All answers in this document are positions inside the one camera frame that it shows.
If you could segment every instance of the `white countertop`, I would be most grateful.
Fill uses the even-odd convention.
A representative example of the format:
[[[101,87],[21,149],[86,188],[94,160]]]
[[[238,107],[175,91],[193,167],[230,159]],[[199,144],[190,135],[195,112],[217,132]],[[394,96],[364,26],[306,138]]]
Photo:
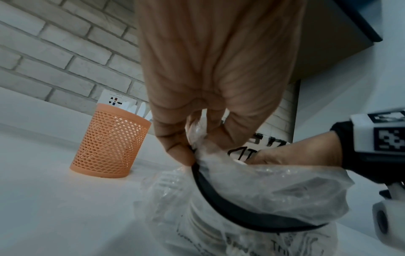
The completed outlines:
[[[178,163],[147,135],[128,177],[73,172],[90,119],[0,88],[0,256],[171,256],[135,220],[132,203],[144,177]],[[403,255],[337,228],[337,255]]]

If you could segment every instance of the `brick wall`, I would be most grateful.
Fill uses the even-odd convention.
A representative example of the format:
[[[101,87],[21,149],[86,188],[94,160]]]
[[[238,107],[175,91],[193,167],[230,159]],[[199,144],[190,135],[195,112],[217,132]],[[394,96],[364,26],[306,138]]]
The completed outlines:
[[[87,114],[103,89],[148,102],[132,10],[133,0],[0,0],[0,86]],[[291,141],[296,101],[290,85],[259,132]]]

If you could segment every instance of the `orange mesh cup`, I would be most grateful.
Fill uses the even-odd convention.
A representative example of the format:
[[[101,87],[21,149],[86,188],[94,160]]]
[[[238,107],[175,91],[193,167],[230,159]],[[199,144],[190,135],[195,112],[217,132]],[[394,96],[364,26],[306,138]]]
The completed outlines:
[[[150,126],[133,113],[97,104],[70,169],[103,178],[128,176]]]

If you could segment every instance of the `white cylinder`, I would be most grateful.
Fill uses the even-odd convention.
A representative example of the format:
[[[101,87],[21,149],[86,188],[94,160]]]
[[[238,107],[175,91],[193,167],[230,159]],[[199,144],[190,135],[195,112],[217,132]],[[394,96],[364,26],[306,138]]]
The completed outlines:
[[[384,200],[373,205],[374,228],[380,241],[405,251],[405,202]]]

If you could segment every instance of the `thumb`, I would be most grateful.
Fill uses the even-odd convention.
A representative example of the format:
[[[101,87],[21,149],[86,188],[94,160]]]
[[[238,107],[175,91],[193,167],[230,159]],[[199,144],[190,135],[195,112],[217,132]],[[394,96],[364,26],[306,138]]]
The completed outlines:
[[[267,117],[267,114],[241,116],[231,112],[225,123],[209,132],[206,139],[223,150],[240,147],[252,137]]]

